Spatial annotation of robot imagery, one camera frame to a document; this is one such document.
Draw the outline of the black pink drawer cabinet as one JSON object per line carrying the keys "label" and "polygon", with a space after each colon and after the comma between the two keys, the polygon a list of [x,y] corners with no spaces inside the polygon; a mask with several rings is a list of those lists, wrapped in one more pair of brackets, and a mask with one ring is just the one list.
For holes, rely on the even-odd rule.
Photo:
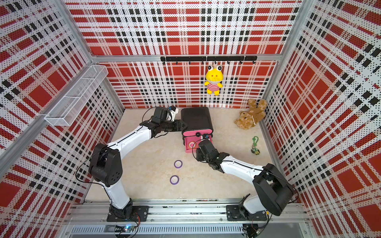
{"label": "black pink drawer cabinet", "polygon": [[[181,110],[181,120],[188,124],[186,129],[182,129],[183,144],[186,153],[195,152],[198,144],[202,141],[203,134],[210,134],[212,142],[213,126],[208,107],[185,108]],[[195,141],[197,148],[189,149],[189,143]]]}

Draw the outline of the purple tape roll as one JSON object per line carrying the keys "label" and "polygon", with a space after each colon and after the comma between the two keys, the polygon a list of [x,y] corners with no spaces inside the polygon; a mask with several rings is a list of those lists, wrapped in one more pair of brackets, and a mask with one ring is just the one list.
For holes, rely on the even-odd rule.
{"label": "purple tape roll", "polygon": [[180,169],[183,166],[183,162],[181,160],[176,160],[174,162],[174,167]]}
{"label": "purple tape roll", "polygon": [[177,185],[180,181],[180,178],[177,175],[173,175],[170,177],[170,184]]}

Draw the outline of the orange tape roll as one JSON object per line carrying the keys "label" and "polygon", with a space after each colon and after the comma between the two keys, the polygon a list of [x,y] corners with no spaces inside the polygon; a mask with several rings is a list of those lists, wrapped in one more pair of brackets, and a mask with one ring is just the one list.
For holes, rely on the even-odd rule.
{"label": "orange tape roll", "polygon": [[191,141],[190,143],[189,143],[189,149],[190,150],[194,150],[194,149],[196,149],[197,148],[197,143],[195,142],[195,141]]}

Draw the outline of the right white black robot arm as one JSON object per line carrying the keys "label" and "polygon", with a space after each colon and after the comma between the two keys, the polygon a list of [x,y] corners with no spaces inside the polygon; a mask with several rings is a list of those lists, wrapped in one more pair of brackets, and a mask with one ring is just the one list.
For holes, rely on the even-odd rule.
{"label": "right white black robot arm", "polygon": [[265,211],[280,216],[294,196],[294,188],[275,165],[256,166],[240,161],[228,153],[218,152],[207,139],[199,143],[196,160],[254,186],[257,194],[246,195],[238,205],[239,214],[245,220],[253,219],[255,214]]}

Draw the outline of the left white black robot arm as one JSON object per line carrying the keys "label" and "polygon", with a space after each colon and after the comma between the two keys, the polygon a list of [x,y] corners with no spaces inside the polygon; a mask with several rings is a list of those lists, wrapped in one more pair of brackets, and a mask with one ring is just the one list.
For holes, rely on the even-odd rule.
{"label": "left white black robot arm", "polygon": [[103,186],[111,204],[108,221],[131,219],[134,214],[133,200],[127,195],[121,182],[122,159],[142,143],[153,139],[161,132],[178,132],[185,123],[175,119],[179,109],[155,107],[153,116],[120,139],[108,144],[99,143],[90,157],[88,172],[97,184]]}

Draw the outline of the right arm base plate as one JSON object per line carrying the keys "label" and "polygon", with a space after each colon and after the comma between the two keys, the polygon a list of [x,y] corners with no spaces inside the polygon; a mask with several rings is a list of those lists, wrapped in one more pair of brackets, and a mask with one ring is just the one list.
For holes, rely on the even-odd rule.
{"label": "right arm base plate", "polygon": [[265,211],[252,214],[240,205],[227,205],[226,214],[228,221],[267,221]]}

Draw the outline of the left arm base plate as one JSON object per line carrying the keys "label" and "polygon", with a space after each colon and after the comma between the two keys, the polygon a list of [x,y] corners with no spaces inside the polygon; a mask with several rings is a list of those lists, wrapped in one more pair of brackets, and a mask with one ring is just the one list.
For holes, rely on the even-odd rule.
{"label": "left arm base plate", "polygon": [[146,222],[149,206],[127,206],[124,209],[117,209],[110,206],[107,222]]}

